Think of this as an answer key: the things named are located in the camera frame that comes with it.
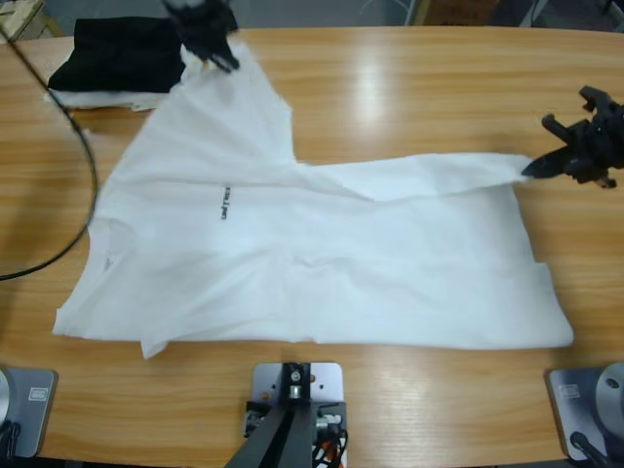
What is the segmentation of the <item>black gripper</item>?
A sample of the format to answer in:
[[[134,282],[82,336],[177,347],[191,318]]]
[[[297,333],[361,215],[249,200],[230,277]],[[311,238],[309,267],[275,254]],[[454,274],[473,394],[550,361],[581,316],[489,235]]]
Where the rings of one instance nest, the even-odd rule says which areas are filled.
[[[240,68],[240,62],[229,49],[215,53],[210,49],[238,29],[228,1],[166,1],[165,10],[182,44],[188,51],[197,52],[197,58],[204,65],[215,64],[226,73]]]
[[[600,188],[615,188],[611,169],[623,168],[623,106],[610,104],[596,108],[592,120],[581,120],[565,127],[553,114],[542,119],[542,126],[565,143],[530,162],[522,175],[536,178],[570,176],[579,184],[595,182]]]

